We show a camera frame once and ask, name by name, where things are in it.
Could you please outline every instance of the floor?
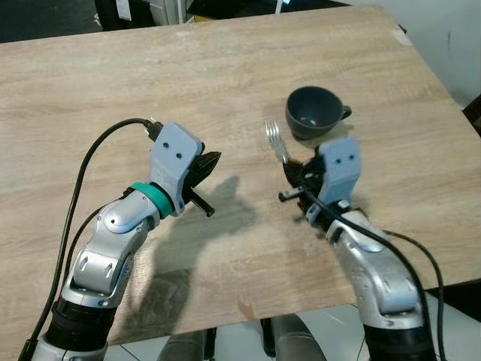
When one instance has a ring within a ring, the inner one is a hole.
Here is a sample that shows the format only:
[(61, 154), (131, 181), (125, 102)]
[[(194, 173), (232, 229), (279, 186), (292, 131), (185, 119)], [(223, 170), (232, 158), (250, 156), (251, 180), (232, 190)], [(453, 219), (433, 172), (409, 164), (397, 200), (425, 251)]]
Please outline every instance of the floor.
[[(437, 299), (428, 295), (433, 335), (436, 338)], [(364, 330), (352, 305), (300, 313), (328, 361), (368, 361)], [(481, 323), (445, 305), (444, 343), (449, 361), (473, 361), (481, 354)], [(154, 338), (111, 346), (105, 361), (156, 361), (167, 338)], [(218, 329), (217, 361), (271, 361), (262, 350), (259, 322), (247, 322)]]

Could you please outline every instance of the wooden table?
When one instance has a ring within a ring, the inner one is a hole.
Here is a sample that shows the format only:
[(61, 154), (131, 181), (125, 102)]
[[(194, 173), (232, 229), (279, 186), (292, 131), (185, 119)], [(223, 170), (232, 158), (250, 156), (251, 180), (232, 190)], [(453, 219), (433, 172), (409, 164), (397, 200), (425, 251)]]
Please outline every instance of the wooden table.
[[(360, 140), (355, 205), (425, 244), (448, 284), (478, 278), (479, 138), (402, 36), (363, 7), (0, 44), (0, 358), (18, 355), (40, 314), (80, 161), (128, 117), (183, 124), (222, 158), (199, 187), (216, 215), (189, 206), (151, 233), (110, 341), (353, 302), (329, 246), (278, 202), (289, 187), (264, 140), (278, 120), (291, 153), (311, 155), (283, 121), (307, 84), (354, 111), (322, 141)], [(73, 230), (145, 179), (150, 145), (130, 126), (100, 148)], [(424, 256), (396, 244), (434, 286)]]

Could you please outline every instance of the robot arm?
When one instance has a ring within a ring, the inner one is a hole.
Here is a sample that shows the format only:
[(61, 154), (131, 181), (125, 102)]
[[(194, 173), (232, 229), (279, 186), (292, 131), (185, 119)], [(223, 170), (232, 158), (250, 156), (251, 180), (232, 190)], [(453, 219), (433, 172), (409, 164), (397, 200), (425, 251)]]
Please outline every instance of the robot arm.
[(214, 169), (219, 152), (177, 124), (156, 123), (148, 183), (136, 183), (121, 200), (102, 208), (95, 231), (80, 250), (53, 319), (35, 348), (34, 361), (100, 361), (122, 301), (135, 252), (168, 215), (179, 216), (192, 201), (207, 216), (213, 208), (192, 190)]
[(309, 224), (326, 232), (355, 290), (371, 361), (435, 361), (431, 332), (424, 324), (425, 310), (399, 258), (377, 241), (332, 219), (304, 193), (307, 187), (343, 218), (386, 239), (382, 230), (350, 206), (361, 174), (357, 142), (342, 139), (324, 144), (305, 163), (285, 163), (284, 171), (295, 189), (280, 193), (279, 198), (281, 202), (298, 199)]

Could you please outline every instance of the fork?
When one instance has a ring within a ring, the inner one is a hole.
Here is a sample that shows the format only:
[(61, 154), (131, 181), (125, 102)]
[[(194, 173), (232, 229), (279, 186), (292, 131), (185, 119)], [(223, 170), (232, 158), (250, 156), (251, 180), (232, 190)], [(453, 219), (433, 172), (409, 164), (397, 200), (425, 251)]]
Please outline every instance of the fork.
[(265, 140), (275, 152), (278, 160), (283, 164), (286, 164), (290, 159), (290, 155), (286, 149), (284, 140), (280, 136), (279, 127), (277, 126), (276, 122), (272, 120), (265, 122)]

